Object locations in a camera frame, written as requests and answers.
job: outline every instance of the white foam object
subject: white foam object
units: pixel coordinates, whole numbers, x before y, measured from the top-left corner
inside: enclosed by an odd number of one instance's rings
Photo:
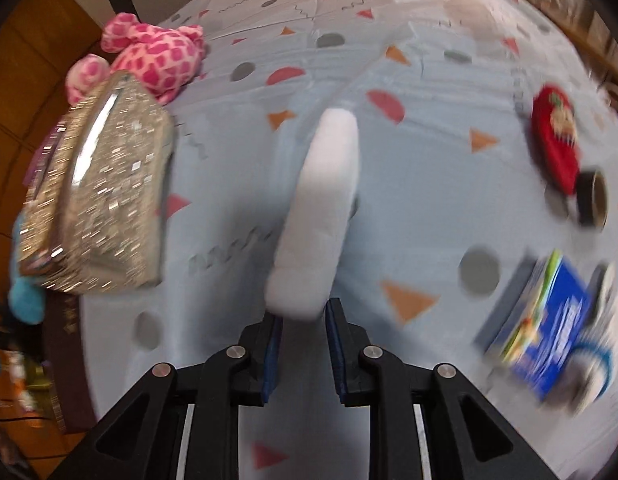
[[[303,164],[267,280],[267,309],[293,319],[320,316],[336,268],[359,177],[358,123],[325,110]]]

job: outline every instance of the glittery pouch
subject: glittery pouch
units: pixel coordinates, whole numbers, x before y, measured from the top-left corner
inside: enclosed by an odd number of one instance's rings
[[[167,111],[124,70],[71,107],[42,148],[28,189],[22,275],[73,294],[157,283],[174,130]]]

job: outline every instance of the pink spotted plush toy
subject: pink spotted plush toy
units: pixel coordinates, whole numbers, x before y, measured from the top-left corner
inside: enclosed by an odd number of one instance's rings
[[[120,52],[111,66],[95,54],[76,62],[66,78],[67,100],[81,101],[93,88],[116,70],[129,70],[153,94],[167,104],[180,87],[196,76],[205,56],[202,27],[185,25],[177,29],[140,23],[133,14],[122,12],[105,25],[102,50]]]

